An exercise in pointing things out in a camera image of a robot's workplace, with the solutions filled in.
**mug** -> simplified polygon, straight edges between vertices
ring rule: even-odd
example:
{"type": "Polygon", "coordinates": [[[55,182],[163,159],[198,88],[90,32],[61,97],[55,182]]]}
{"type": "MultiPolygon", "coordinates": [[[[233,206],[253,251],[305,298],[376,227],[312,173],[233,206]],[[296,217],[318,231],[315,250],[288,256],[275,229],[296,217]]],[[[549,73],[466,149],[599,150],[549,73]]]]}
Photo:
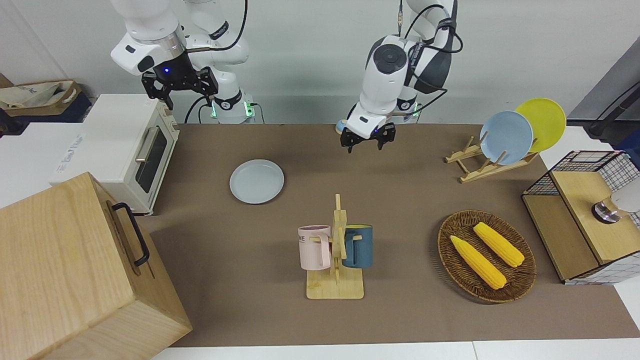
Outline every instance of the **mug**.
{"type": "Polygon", "coordinates": [[[298,228],[300,267],[304,270],[324,270],[331,266],[329,225],[307,225],[298,228]]]}
{"type": "Polygon", "coordinates": [[[373,265],[373,226],[347,225],[344,233],[347,258],[342,264],[348,268],[368,268],[373,265]]]}

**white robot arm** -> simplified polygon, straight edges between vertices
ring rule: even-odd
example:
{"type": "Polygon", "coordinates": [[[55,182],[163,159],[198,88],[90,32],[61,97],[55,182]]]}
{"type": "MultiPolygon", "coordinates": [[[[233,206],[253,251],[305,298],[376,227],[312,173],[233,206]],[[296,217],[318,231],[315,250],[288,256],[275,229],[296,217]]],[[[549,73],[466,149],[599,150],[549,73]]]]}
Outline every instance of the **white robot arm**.
{"type": "Polygon", "coordinates": [[[418,92],[443,88],[456,35],[457,0],[407,0],[413,29],[420,37],[389,35],[373,44],[365,67],[362,93],[347,118],[340,142],[351,152],[364,140],[378,148],[395,137],[393,115],[411,115],[418,92]]]}
{"type": "MultiPolygon", "coordinates": [[[[247,95],[233,72],[216,65],[244,63],[248,46],[230,28],[217,0],[185,0],[193,23],[202,31],[189,37],[169,0],[110,0],[125,19],[127,33],[111,52],[112,59],[133,75],[142,75],[150,98],[173,108],[172,90],[202,94],[220,122],[240,123],[247,117],[247,95]],[[156,88],[156,81],[162,85],[156,88]]],[[[246,7],[243,25],[246,20],[246,7]]]]}

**wooden crate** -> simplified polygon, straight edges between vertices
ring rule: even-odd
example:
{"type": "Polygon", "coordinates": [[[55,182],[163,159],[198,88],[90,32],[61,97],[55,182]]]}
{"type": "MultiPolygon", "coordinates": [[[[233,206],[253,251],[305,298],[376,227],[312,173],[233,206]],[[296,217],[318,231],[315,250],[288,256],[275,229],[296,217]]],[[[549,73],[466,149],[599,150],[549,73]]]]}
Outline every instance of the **wooden crate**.
{"type": "Polygon", "coordinates": [[[150,359],[191,330],[114,204],[85,173],[0,209],[0,359],[150,359]]]}
{"type": "Polygon", "coordinates": [[[640,251],[640,231],[629,217],[615,224],[591,213],[612,191],[598,172],[551,171],[559,195],[523,195],[560,280],[579,279],[640,251]]]}

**woven tray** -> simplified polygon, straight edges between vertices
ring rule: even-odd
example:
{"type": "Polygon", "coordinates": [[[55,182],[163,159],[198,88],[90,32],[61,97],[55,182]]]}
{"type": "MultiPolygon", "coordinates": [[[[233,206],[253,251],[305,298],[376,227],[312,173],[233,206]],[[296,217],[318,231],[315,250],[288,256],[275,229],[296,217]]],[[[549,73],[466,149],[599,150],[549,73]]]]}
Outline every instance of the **woven tray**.
{"type": "Polygon", "coordinates": [[[536,280],[536,260],[522,235],[503,219],[479,210],[457,212],[442,223],[438,232],[440,260],[461,288],[487,302],[501,303],[518,300],[526,295],[536,280]],[[503,235],[524,255],[524,262],[512,268],[496,255],[474,232],[473,227],[484,222],[503,235]],[[493,290],[462,259],[453,246],[450,235],[455,235],[473,245],[507,278],[507,285],[493,290]]]}

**wooden mug holder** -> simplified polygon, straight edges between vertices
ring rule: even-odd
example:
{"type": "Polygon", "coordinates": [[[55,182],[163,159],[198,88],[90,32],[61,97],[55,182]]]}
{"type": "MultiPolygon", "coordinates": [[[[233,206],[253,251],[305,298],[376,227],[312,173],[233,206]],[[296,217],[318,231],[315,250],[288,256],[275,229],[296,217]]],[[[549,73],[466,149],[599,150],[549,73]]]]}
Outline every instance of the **wooden mug holder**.
{"type": "Polygon", "coordinates": [[[307,270],[307,298],[309,299],[362,299],[364,283],[362,269],[342,265],[347,258],[344,232],[347,229],[347,211],[340,207],[340,194],[335,194],[333,211],[331,267],[324,270],[307,270]]]}
{"type": "Polygon", "coordinates": [[[499,165],[500,161],[507,154],[507,151],[503,151],[502,154],[500,154],[500,156],[495,162],[485,157],[485,161],[482,164],[482,166],[480,166],[477,170],[470,171],[462,162],[462,160],[474,158],[476,156],[484,157],[482,149],[480,148],[480,144],[482,144],[482,142],[484,141],[488,133],[489,133],[488,131],[485,131],[484,134],[482,135],[482,138],[480,138],[480,141],[478,141],[478,143],[475,145],[471,145],[471,143],[474,141],[474,137],[471,136],[469,138],[469,141],[467,141],[467,144],[465,145],[465,147],[462,148],[462,150],[452,151],[450,156],[446,156],[444,158],[444,162],[446,162],[447,164],[455,162],[458,164],[458,166],[460,166],[462,171],[464,171],[465,174],[458,179],[460,183],[462,184],[469,183],[474,180],[482,179],[484,177],[488,177],[488,176],[499,174],[501,172],[505,172],[508,170],[513,170],[514,168],[519,168],[524,165],[528,165],[539,154],[539,152],[530,152],[524,158],[522,158],[522,160],[516,163],[510,164],[510,165],[499,165]]]}

